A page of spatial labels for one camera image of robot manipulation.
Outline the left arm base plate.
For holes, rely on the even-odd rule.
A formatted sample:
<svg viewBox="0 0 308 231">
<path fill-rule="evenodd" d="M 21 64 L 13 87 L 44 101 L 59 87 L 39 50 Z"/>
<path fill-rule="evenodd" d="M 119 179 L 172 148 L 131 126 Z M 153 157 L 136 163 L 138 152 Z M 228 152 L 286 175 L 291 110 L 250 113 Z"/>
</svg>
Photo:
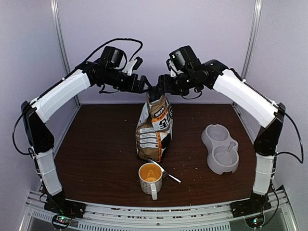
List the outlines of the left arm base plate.
<svg viewBox="0 0 308 231">
<path fill-rule="evenodd" d="M 64 198 L 48 197 L 44 209 L 71 218 L 83 218 L 86 205 Z"/>
</svg>

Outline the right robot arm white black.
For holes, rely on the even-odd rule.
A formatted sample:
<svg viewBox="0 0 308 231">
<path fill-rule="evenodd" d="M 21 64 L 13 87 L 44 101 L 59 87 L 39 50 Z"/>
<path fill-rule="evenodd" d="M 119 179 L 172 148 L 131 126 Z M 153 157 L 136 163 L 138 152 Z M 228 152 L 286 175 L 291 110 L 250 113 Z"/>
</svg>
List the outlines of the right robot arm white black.
<svg viewBox="0 0 308 231">
<path fill-rule="evenodd" d="M 199 93 L 207 87 L 241 106 L 260 124 L 253 144 L 257 156 L 255 182 L 246 205 L 250 212 L 257 212 L 267 201 L 271 178 L 274 176 L 275 155 L 285 106 L 267 99 L 247 84 L 234 69 L 220 61 L 212 59 L 200 62 L 190 46 L 171 52 L 167 66 L 174 74 L 158 77 L 157 85 L 162 93 L 184 97 L 190 89 Z"/>
</svg>

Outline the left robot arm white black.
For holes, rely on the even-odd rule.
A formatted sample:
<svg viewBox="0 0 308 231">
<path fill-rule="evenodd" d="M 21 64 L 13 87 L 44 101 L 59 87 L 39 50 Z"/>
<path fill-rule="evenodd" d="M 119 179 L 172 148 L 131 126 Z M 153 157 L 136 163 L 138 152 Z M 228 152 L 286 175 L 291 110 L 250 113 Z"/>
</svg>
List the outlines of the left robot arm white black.
<svg viewBox="0 0 308 231">
<path fill-rule="evenodd" d="M 46 127 L 46 122 L 69 100 L 94 85 L 102 88 L 99 93 L 105 92 L 103 89 L 106 85 L 119 91 L 143 93 L 146 77 L 134 73 L 142 64 L 142 58 L 126 60 L 125 66 L 120 68 L 124 58 L 126 54 L 123 50 L 106 46 L 100 58 L 94 62 L 83 61 L 43 94 L 22 104 L 30 154 L 37 163 L 50 205 L 59 214 L 69 210 L 69 202 L 65 199 L 57 175 L 53 158 L 54 136 Z"/>
</svg>

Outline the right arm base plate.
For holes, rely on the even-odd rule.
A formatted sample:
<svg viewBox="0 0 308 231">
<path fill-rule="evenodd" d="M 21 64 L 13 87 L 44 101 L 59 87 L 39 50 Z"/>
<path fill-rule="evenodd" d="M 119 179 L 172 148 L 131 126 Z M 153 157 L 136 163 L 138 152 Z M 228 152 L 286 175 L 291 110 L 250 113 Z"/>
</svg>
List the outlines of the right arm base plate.
<svg viewBox="0 0 308 231">
<path fill-rule="evenodd" d="M 231 212 L 234 218 L 248 216 L 255 213 L 261 213 L 264 210 L 271 209 L 271 203 L 267 196 L 257 196 L 249 199 L 232 202 L 230 204 Z"/>
</svg>

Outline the brown dog food bag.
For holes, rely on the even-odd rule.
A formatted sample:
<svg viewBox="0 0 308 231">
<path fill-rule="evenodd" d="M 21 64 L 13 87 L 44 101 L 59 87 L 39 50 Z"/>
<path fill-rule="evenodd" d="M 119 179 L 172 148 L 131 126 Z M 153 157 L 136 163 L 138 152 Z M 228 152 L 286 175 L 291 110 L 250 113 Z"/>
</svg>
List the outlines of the brown dog food bag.
<svg viewBox="0 0 308 231">
<path fill-rule="evenodd" d="M 164 94 L 156 95 L 156 87 L 146 93 L 135 130 L 137 157 L 161 162 L 172 140 L 173 108 Z"/>
</svg>

